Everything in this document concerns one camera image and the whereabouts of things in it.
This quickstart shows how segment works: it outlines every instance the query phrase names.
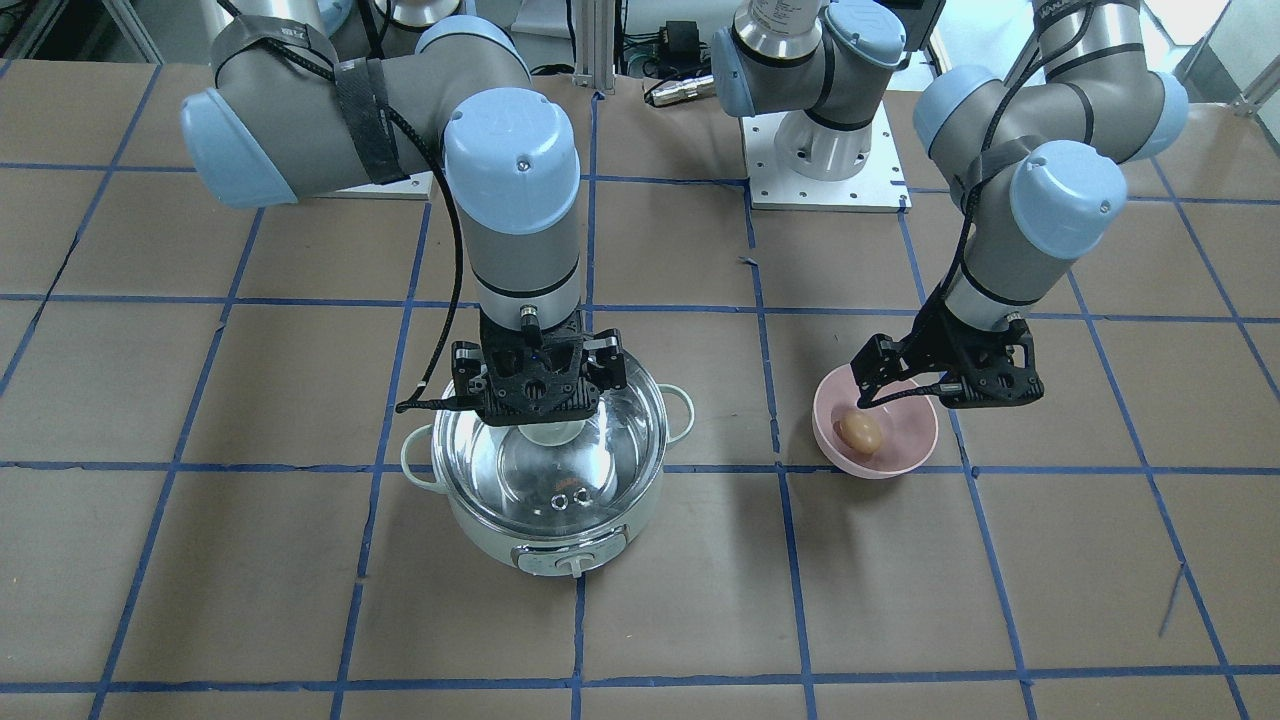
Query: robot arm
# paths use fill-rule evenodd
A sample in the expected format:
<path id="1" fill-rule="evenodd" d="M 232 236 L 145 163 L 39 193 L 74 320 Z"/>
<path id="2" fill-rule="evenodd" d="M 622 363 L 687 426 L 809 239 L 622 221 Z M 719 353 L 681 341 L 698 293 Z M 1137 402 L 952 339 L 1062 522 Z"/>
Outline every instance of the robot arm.
<path id="1" fill-rule="evenodd" d="M 786 165 L 818 181 L 858 174 L 872 120 L 902 59 L 901 20 L 872 0 L 746 0 L 712 38 L 724 111 L 788 111 L 774 146 Z"/>
<path id="2" fill-rule="evenodd" d="M 201 178 L 228 205 L 296 202 L 426 165 L 453 181 L 480 345 L 454 345 L 453 397 L 417 401 L 419 391 L 402 405 L 538 424 L 589 418 L 600 392 L 625 386 L 618 333 L 581 331 L 572 127 L 530 88 L 500 29 L 451 17 L 413 55 L 337 63 L 303 22 L 239 15 L 214 41 L 214 70 L 216 87 L 187 99 L 182 126 Z"/>
<path id="3" fill-rule="evenodd" d="M 941 380 L 914 395 L 947 407 L 1042 397 L 1023 314 L 1124 208 L 1116 163 L 1156 155 L 1187 122 L 1185 90 L 1147 70 L 1138 0 L 1036 0 L 1034 13 L 1046 85 L 1006 90 L 986 68 L 959 67 L 916 105 L 916 132 L 965 211 L 965 233 L 910 334 L 877 334 L 852 359 L 861 407 L 899 397 L 877 397 L 890 382 L 931 372 Z"/>

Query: egg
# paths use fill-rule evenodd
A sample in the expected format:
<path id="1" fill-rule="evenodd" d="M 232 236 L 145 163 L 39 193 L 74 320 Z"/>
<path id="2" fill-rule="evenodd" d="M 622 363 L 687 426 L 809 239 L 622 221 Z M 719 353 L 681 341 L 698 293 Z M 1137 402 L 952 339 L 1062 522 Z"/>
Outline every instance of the egg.
<path id="1" fill-rule="evenodd" d="M 879 423 L 861 410 L 847 410 L 836 420 L 836 434 L 845 445 L 863 455 L 872 455 L 884 445 Z"/>

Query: white electric pot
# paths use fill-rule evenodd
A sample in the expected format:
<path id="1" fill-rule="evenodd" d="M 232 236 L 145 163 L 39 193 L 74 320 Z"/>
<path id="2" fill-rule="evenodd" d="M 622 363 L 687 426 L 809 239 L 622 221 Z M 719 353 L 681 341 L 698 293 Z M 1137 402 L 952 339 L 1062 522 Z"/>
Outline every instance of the white electric pot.
<path id="1" fill-rule="evenodd" d="M 659 386 L 626 355 L 627 387 L 608 391 L 590 419 L 554 427 L 495 428 L 475 413 L 436 413 L 410 434 L 404 475 L 448 495 L 462 532 L 489 556 L 534 575 L 573 575 L 621 553 L 653 518 L 662 460 L 694 424 L 685 391 Z M 453 386 L 445 389 L 452 395 Z M 689 427 L 669 438 L 662 393 L 689 406 Z M 434 480 L 410 471 L 407 451 L 431 433 Z"/>

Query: label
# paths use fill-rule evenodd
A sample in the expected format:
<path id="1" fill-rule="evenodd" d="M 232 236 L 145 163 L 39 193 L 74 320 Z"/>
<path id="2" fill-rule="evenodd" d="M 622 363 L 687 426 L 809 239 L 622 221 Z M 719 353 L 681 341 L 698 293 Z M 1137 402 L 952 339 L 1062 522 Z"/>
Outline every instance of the label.
<path id="1" fill-rule="evenodd" d="M 771 32 L 803 35 L 818 17 L 818 0 L 751 0 L 751 17 Z"/>

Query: bowl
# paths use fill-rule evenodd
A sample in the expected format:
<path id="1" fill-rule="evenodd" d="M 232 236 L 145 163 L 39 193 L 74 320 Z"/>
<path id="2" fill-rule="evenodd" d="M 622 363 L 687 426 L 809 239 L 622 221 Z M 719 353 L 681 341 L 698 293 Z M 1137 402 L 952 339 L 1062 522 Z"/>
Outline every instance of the bowl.
<path id="1" fill-rule="evenodd" d="M 890 383 L 881 395 L 919 387 L 914 380 Z M 813 437 L 837 468 L 858 478 L 883 480 L 919 468 L 938 445 L 938 414 L 928 396 L 904 397 L 863 410 L 881 425 L 884 443 L 868 455 L 845 445 L 836 434 L 836 420 L 858 409 L 858 383 L 849 365 L 823 378 L 813 397 Z"/>

